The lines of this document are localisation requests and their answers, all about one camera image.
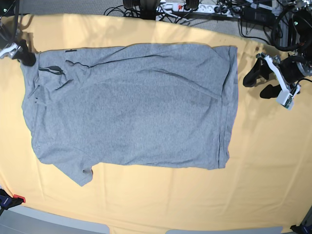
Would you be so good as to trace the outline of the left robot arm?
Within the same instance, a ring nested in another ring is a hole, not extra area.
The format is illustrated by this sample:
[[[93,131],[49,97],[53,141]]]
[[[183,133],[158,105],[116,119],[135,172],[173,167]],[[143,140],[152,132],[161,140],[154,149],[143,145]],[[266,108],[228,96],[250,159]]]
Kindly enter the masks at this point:
[[[292,13],[289,20],[289,44],[280,46],[276,41],[275,32],[280,21]],[[245,87],[254,87],[259,78],[269,79],[274,74],[278,80],[277,86],[268,85],[260,93],[263,99],[280,98],[280,103],[287,101],[300,93],[300,82],[311,81],[312,75],[312,2],[310,0],[293,0],[284,6],[283,11],[273,24],[271,32],[272,45],[282,52],[294,52],[281,60],[279,56],[271,57],[264,53],[256,55],[257,61],[251,71],[244,77]]]

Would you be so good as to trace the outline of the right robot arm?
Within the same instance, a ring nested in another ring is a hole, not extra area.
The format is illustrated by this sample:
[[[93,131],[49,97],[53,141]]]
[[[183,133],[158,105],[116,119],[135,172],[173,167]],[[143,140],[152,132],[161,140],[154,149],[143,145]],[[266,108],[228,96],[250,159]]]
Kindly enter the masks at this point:
[[[36,56],[30,52],[27,42],[19,29],[19,0],[0,2],[0,58],[16,59],[25,66],[33,66]]]

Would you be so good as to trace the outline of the black robot base post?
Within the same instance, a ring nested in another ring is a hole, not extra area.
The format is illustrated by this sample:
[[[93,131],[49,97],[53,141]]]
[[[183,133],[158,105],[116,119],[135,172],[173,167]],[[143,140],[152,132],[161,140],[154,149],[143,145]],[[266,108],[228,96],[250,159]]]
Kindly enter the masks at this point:
[[[123,0],[123,7],[128,10],[135,10],[139,7],[138,17],[143,20],[156,20],[157,8],[160,0]]]

